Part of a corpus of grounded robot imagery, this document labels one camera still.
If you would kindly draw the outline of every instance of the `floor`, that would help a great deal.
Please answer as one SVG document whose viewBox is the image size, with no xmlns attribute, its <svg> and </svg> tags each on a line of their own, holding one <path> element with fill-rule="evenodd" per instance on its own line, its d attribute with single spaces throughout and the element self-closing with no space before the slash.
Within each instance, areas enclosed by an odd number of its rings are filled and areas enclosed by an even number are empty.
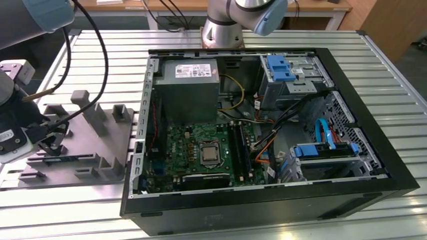
<svg viewBox="0 0 427 240">
<path fill-rule="evenodd" d="M 102 30 L 147 30 L 148 22 L 146 17 L 128 16 L 128 17 L 94 17 L 99 29 Z M 179 26 L 179 21 L 171 17 L 162 17 L 159 19 L 160 23 L 170 26 L 171 29 Z M 204 25 L 204 17 L 194 17 L 188 19 L 191 29 L 199 29 Z M 68 26 L 68 29 L 92 29 L 88 21 L 84 17 L 76 17 L 74 23 Z M 35 80 L 32 85 L 28 86 L 27 90 L 35 92 L 38 90 L 38 85 L 40 80 L 43 80 L 51 64 L 55 60 L 58 52 L 64 44 L 64 38 L 60 31 L 52 34 L 46 34 L 42 39 L 38 39 L 31 44 L 31 49 L 38 58 L 39 64 L 36 67 L 36 74 L 34 76 Z M 402 59 L 395 64 L 397 68 L 401 70 L 406 76 L 410 83 L 414 85 L 415 89 L 421 95 L 427 99 L 427 49 L 419 50 L 417 45 L 411 45 L 407 49 Z"/>
<path fill-rule="evenodd" d="M 395 66 L 427 99 L 427 49 L 419 50 L 417 45 L 411 45 Z"/>
</svg>

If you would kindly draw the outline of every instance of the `aluminum table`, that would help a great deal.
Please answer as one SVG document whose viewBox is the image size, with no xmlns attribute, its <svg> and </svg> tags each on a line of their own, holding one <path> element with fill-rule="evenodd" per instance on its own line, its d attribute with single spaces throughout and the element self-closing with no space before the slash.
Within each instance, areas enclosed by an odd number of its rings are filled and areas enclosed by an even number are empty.
<svg viewBox="0 0 427 240">
<path fill-rule="evenodd" d="M 126 104 L 140 109 L 148 49 L 200 48 L 200 32 L 102 31 L 110 56 L 110 77 L 100 98 L 103 109 Z M 385 200 L 342 219 L 296 222 L 248 229 L 164 236 L 162 239 L 425 239 L 427 236 L 427 103 L 369 36 L 354 31 L 276 31 L 268 37 L 244 32 L 247 48 L 328 48 L 395 147 L 421 188 Z M 100 90 L 104 60 L 92 30 L 71 38 L 70 76 L 54 95 L 39 101 L 70 111 L 74 90 Z M 62 48 L 40 90 L 58 83 L 66 66 Z M 130 152 L 135 138 L 130 137 Z M 18 185 L 26 160 L 0 166 L 0 188 Z M 119 216 L 123 183 L 0 191 L 0 239 L 134 239 L 147 237 Z"/>
</svg>

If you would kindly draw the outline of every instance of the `table leg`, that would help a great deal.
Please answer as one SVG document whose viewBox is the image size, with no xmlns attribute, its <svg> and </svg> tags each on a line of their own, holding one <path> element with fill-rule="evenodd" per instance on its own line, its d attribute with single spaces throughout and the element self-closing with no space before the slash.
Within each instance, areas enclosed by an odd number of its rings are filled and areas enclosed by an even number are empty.
<svg viewBox="0 0 427 240">
<path fill-rule="evenodd" d="M 326 26 L 327 31 L 336 31 L 339 29 L 344 16 L 346 16 L 344 11 L 338 11 L 334 13 L 334 17 L 331 17 L 328 24 Z"/>
<path fill-rule="evenodd" d="M 159 17 L 159 12 L 158 11 L 151 11 L 151 12 L 152 12 L 154 17 L 158 18 Z M 154 17 L 147 12 L 147 20 L 148 20 L 150 30 L 159 30 L 158 22 L 154 19 Z"/>
</svg>

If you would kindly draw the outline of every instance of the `cpu socket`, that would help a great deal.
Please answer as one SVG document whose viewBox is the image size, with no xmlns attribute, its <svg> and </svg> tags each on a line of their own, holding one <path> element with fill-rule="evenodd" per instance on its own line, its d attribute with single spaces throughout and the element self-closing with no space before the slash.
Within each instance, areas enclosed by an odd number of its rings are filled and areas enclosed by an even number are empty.
<svg viewBox="0 0 427 240">
<path fill-rule="evenodd" d="M 215 143 L 203 143 L 200 145 L 200 164 L 207 168 L 220 164 L 220 145 Z"/>
</svg>

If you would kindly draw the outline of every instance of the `ram slot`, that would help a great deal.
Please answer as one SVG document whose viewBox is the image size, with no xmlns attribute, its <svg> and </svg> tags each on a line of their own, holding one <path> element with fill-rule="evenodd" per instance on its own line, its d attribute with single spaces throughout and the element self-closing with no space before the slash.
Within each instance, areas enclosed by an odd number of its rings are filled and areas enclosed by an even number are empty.
<svg viewBox="0 0 427 240">
<path fill-rule="evenodd" d="M 242 171 L 242 161 L 240 161 L 240 151 L 239 151 L 239 140 L 236 135 L 236 126 L 234 124 L 227 125 L 228 132 L 228 148 L 231 152 L 232 161 L 232 173 L 236 181 L 243 181 L 243 171 Z"/>
<path fill-rule="evenodd" d="M 240 152 L 240 165 L 243 170 L 244 177 L 251 177 L 252 174 L 252 166 L 251 166 L 251 158 L 250 158 L 250 148 L 247 145 L 247 137 L 243 131 L 243 124 L 239 122 L 238 126 L 235 127 L 235 134 L 238 137 L 238 150 Z"/>
</svg>

